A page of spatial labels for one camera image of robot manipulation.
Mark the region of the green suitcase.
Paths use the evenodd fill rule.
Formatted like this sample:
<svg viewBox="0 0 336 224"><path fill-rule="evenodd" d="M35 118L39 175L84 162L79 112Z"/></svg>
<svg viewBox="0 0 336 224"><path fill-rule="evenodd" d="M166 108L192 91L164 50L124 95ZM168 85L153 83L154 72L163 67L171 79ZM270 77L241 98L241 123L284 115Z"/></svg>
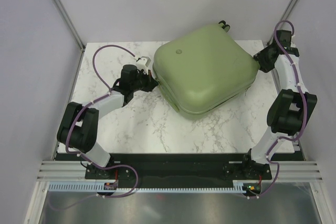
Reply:
<svg viewBox="0 0 336 224"><path fill-rule="evenodd" d="M260 66L217 23L160 46L152 68L169 105L197 116L247 90Z"/></svg>

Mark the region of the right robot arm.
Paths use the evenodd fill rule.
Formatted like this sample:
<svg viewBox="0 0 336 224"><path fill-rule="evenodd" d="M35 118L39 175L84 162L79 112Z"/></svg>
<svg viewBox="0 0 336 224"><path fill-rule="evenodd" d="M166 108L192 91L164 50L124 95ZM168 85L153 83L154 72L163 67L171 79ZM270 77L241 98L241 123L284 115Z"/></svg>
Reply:
<svg viewBox="0 0 336 224"><path fill-rule="evenodd" d="M272 43L254 56L261 71L276 70L281 90L268 111L266 132L240 166L248 179L270 177L272 156L284 141L295 142L301 137L317 104L317 96L303 83L299 52L292 47L291 38L291 31L277 30Z"/></svg>

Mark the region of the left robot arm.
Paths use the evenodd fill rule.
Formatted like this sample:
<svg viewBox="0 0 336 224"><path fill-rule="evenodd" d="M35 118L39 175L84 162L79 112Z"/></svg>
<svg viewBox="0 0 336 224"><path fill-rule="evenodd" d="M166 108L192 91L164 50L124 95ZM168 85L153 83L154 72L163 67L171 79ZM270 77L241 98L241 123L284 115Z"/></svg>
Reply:
<svg viewBox="0 0 336 224"><path fill-rule="evenodd" d="M98 123L112 111L128 105L135 92L151 92L158 84L150 71L125 65L120 78L106 94L86 104L68 103L57 141L65 145L67 153L76 154L88 162L86 179L117 179L118 170L132 171L130 166L114 163L113 156L97 142Z"/></svg>

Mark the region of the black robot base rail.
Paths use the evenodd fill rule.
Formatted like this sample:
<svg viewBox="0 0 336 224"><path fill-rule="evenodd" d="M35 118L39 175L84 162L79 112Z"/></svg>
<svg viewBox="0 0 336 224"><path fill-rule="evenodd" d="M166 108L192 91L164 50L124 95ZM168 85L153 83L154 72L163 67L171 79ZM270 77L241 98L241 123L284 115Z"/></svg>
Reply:
<svg viewBox="0 0 336 224"><path fill-rule="evenodd" d="M248 154L113 154L111 170L89 165L86 179L117 179L119 188L230 188L235 180L271 180L268 164Z"/></svg>

